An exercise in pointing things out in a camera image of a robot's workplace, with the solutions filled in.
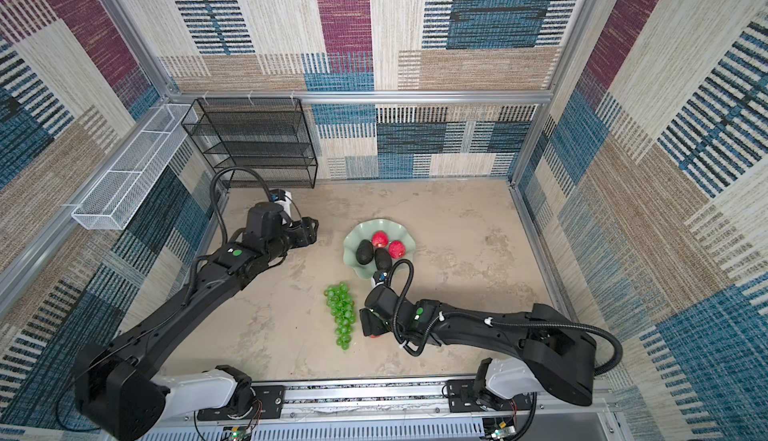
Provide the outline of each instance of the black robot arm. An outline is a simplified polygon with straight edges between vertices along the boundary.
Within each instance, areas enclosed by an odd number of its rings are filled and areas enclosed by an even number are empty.
[[[270,199],[281,196],[269,192],[266,184],[265,192]],[[216,216],[226,233],[220,213]],[[316,219],[293,221],[280,204],[257,203],[248,212],[245,228],[224,239],[215,253],[195,260],[190,282],[178,293],[108,346],[91,343],[82,348],[72,367],[75,408],[117,439],[129,441],[146,433],[163,413],[169,392],[151,381],[163,362],[223,302],[282,263],[272,261],[284,259],[292,248],[313,244],[317,228]],[[203,259],[205,265],[195,273]],[[231,374],[246,377],[239,371]],[[240,381],[246,386],[242,391],[250,393],[250,378],[238,381],[238,386]],[[54,408],[58,419],[58,400]]]
[[[399,263],[411,270],[400,295],[390,288],[392,273]],[[587,324],[571,323],[545,304],[534,304],[530,312],[488,313],[436,300],[411,303],[406,299],[413,277],[410,261],[398,261],[389,273],[377,276],[380,284],[360,310],[363,334],[376,336],[391,331],[412,356],[420,355],[427,344],[467,344],[498,351],[524,361],[552,396],[579,406],[592,403],[594,376],[620,362],[621,344],[613,335]],[[594,367],[596,343],[588,333],[604,337],[614,346],[614,356],[598,368]],[[417,348],[414,350],[408,343]]]

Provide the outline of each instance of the red strawberry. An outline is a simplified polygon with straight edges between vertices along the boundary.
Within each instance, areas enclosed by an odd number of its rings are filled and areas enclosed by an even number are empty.
[[[400,241],[393,241],[389,244],[389,256],[392,256],[392,259],[398,259],[403,254],[406,254],[405,244],[402,244]]]
[[[389,238],[384,231],[377,231],[376,233],[373,233],[371,243],[374,247],[386,247],[386,245],[389,244]]]

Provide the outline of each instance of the black wire mesh shelf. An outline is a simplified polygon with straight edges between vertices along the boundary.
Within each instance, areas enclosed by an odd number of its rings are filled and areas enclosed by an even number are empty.
[[[253,168],[272,188],[314,188],[317,156],[301,101],[291,98],[195,100],[197,122],[182,126],[215,171]],[[227,173],[228,188],[255,188],[245,172]]]

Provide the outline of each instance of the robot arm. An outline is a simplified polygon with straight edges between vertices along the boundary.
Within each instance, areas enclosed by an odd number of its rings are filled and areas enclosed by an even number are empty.
[[[216,367],[189,379],[155,375],[211,312],[245,289],[255,276],[276,266],[271,261],[284,258],[292,248],[313,244],[317,228],[318,221],[312,218],[291,221],[275,202],[253,206],[246,227],[206,256],[206,264],[192,275],[186,289],[108,346],[92,343],[79,352],[72,368],[75,408],[120,441],[137,439],[160,417],[173,415],[177,409],[166,406],[172,399],[188,407],[196,393],[197,402],[204,405],[194,409],[220,407],[222,401],[228,401],[234,412],[245,413],[251,405],[251,379],[236,369]],[[175,396],[179,393],[189,396],[180,399]]]
[[[410,268],[400,295],[391,288],[391,277],[400,263]],[[486,313],[453,307],[435,300],[410,303],[406,293],[413,265],[398,261],[389,273],[377,272],[380,283],[373,288],[360,310],[363,334],[392,331],[411,355],[418,356],[427,344],[467,344],[498,351],[516,359],[486,359],[478,370],[475,392],[478,404],[496,409],[499,401],[540,389],[579,406],[592,403],[595,374],[620,362],[621,345],[610,333],[586,324],[571,323],[545,304],[534,304],[530,312]],[[596,343],[588,334],[608,339],[614,356],[595,369]],[[415,344],[416,350],[408,346]]]

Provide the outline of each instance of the tan floor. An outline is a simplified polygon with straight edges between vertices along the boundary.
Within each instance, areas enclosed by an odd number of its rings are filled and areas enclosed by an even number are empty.
[[[263,196],[256,189],[231,192],[224,216],[230,233],[244,225],[248,208]],[[293,190],[293,199],[304,216],[320,221],[317,243],[291,251],[283,266],[261,274],[213,312],[166,361],[165,373],[195,373],[222,363],[254,379],[474,373],[488,351],[427,346],[414,358],[391,334],[363,337],[360,321],[350,350],[335,345],[322,292],[346,281],[356,305],[363,305],[370,282],[342,263],[342,242],[372,218],[398,221],[416,240],[410,301],[431,298],[503,313],[550,302],[504,181],[319,184]],[[217,234],[212,245],[219,242]],[[397,292],[406,272],[396,273]]]

